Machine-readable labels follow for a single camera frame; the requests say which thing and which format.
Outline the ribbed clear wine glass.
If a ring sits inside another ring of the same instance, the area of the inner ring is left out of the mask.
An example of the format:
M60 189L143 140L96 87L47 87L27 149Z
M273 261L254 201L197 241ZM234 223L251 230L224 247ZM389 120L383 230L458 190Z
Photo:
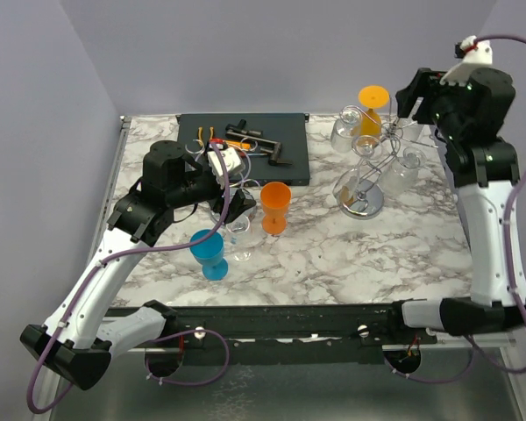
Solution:
M419 125L417 122L406 123L403 127L403 135L409 142L418 141L422 137L423 126Z

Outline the tall chrome glass rack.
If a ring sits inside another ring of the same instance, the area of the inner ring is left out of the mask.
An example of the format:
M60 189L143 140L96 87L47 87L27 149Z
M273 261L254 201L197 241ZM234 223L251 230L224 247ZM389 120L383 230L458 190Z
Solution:
M360 109L363 117L363 108L359 106L357 107ZM363 188L364 192L366 193L368 206L364 211L361 212L347 210L338 206L338 208L349 218L366 220L378 216L384 206L384 193L379 186L379 181L387 167L391 164L396 156L402 154L405 145L426 145L421 140L409 142L402 137L402 127L406 123L415 122L414 120L408 118L400 119L388 117L386 120L381 119L381 121L381 134L377 139L383 146L384 152L382 158L374 164L369 164L362 168L362 182L359 185L359 187Z

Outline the orange plastic goblet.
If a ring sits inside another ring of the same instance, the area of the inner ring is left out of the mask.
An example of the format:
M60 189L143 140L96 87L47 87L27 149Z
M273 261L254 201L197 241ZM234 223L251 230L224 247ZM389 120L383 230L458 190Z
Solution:
M286 214L291 201L291 190L282 182L270 182L260 191L260 203L264 211L261 222L263 230L280 235L287 226Z

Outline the yellow plastic goblet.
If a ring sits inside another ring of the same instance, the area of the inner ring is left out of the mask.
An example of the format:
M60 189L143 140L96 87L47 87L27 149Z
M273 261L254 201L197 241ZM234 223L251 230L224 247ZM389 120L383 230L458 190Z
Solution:
M363 107L360 134L379 138L382 121L378 110L389 103L388 91L379 85L368 85L360 90L358 99Z

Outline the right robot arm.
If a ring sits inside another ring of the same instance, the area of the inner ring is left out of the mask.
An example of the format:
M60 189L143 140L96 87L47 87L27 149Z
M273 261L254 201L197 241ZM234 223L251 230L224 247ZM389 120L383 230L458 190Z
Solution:
M526 280L515 223L507 203L521 181L517 153L500 137L515 99L510 75L494 68L474 70L463 84L448 84L444 73L419 68L395 95L398 115L432 125L466 215L473 260L467 297L413 299L394 304L387 336L408 342L417 329L470 336L507 332L526 322Z

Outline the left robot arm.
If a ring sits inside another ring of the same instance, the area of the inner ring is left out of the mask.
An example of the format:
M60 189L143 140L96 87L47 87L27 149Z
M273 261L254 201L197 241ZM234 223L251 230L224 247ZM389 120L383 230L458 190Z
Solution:
M230 223L255 202L230 192L231 178L245 163L238 150L210 142L197 156L182 144L162 140L144 156L142 175L117 201L96 254L68 296L40 325L28 325L20 340L45 367L81 390L95 386L112 360L152 341L168 346L177 333L174 313L152 301L114 326L103 318L139 262L156 252L176 210L206 202Z

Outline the blue plastic goblet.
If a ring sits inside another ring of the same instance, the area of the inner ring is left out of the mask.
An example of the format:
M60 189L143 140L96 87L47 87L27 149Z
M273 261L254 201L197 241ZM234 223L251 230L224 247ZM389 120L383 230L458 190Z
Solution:
M195 260L202 266L203 275L210 281L220 281L228 273L224 258L224 239L215 232L209 238L189 248Z

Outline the clear stemmed glass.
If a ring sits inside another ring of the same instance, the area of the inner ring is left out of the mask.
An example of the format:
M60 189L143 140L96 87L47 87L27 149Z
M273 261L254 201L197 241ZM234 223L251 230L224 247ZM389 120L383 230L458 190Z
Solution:
M251 259L252 228L248 216L240 216L226 225L228 239L231 245L231 255L238 262Z

